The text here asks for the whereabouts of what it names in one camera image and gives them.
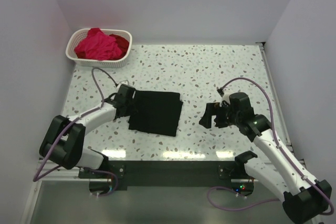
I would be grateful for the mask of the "black t shirt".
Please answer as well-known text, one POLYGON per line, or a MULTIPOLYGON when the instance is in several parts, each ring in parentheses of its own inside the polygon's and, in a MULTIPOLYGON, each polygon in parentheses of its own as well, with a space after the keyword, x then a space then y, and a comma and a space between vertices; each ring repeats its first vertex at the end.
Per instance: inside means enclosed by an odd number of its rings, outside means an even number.
POLYGON ((129 129, 175 137, 183 102, 176 92, 137 91, 129 129))

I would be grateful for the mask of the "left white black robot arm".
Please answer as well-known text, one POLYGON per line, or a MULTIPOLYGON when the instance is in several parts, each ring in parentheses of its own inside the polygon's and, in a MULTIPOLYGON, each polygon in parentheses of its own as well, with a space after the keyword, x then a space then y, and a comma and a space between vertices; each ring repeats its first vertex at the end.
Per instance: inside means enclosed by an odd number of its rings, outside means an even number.
POLYGON ((40 146, 40 156, 65 169, 103 168, 108 158, 98 151, 85 150, 85 136, 103 124, 129 116, 134 110, 135 91, 122 83, 117 93, 104 99, 103 105, 78 116, 54 117, 40 146))

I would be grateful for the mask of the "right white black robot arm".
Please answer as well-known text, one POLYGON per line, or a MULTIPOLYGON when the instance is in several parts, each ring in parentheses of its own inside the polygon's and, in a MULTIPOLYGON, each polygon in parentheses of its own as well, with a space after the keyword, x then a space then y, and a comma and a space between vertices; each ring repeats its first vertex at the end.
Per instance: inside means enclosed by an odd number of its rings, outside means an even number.
POLYGON ((240 172, 261 182, 277 197, 293 223, 305 223, 330 208, 331 185, 300 164, 273 132, 271 122, 254 112, 247 94, 224 95, 221 102, 207 103, 199 124, 206 129, 236 126, 268 157, 274 168, 267 167, 252 151, 237 155, 235 163, 240 172))

